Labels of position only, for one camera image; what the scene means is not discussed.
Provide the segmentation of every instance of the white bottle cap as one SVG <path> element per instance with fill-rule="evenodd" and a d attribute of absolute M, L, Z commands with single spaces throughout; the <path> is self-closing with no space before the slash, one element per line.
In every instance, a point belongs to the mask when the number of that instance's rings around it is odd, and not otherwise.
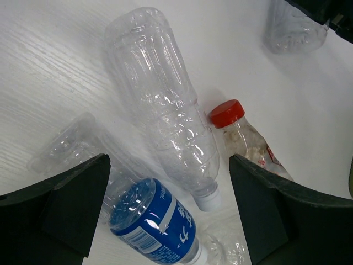
<path fill-rule="evenodd" d="M 221 192 L 218 187 L 207 196 L 194 196 L 194 200 L 201 211 L 214 211 L 222 204 Z"/>
<path fill-rule="evenodd" d="M 184 263 L 184 265 L 208 265 L 207 259 L 207 249 L 203 245 L 200 245 L 195 257 L 190 262 Z"/>

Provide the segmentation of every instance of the red label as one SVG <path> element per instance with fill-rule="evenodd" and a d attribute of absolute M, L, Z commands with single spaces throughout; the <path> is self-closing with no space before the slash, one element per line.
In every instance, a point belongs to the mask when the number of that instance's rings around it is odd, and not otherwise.
<path fill-rule="evenodd" d="M 275 157 L 274 153 L 272 152 L 272 150 L 269 146 L 267 146 L 267 152 L 269 153 L 271 160 L 274 164 L 282 166 L 282 164 L 280 163 L 280 161 L 277 160 L 277 158 Z"/>

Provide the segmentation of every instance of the bottle cap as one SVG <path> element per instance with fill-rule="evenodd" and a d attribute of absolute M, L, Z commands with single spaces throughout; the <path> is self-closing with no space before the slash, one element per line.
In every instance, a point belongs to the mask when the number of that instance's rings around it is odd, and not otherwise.
<path fill-rule="evenodd" d="M 207 259 L 207 249 L 203 245 L 200 245 L 195 257 L 190 262 L 184 263 L 184 265 L 208 265 Z"/>
<path fill-rule="evenodd" d="M 229 100 L 217 106 L 210 112 L 210 120 L 217 129 L 235 123 L 244 117 L 245 111 L 236 99 Z"/>
<path fill-rule="evenodd" d="M 207 196 L 198 197 L 194 195 L 193 197 L 201 211 L 214 211 L 222 204 L 221 192 L 218 187 Z"/>

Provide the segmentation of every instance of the barcode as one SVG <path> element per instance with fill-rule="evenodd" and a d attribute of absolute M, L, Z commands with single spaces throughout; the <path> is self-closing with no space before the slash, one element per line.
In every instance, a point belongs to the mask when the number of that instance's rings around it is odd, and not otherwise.
<path fill-rule="evenodd" d="M 136 228 L 133 232 L 128 233 L 125 236 L 122 236 L 127 242 L 132 244 L 141 250 L 144 254 L 151 253 L 159 249 L 162 244 L 159 243 L 153 236 L 148 234 L 141 227 Z"/>

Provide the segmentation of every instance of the white surface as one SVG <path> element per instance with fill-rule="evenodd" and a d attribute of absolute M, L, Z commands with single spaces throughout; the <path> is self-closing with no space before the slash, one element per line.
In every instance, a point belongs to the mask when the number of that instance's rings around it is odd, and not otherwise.
<path fill-rule="evenodd" d="M 169 19 L 206 112 L 239 99 L 296 182 L 349 198 L 353 44 L 331 31 L 310 55 L 273 55 L 262 44 L 268 1 L 260 0 L 2 0 L 0 194 L 37 181 L 25 168 L 31 155 L 86 110 L 130 139 L 135 155 L 147 155 L 119 115 L 101 60 L 105 27 L 140 6 Z M 218 183 L 223 208 L 236 211 L 225 161 Z M 197 210 L 192 198 L 182 201 L 196 221 L 217 215 Z M 153 263 L 99 226 L 84 264 Z"/>

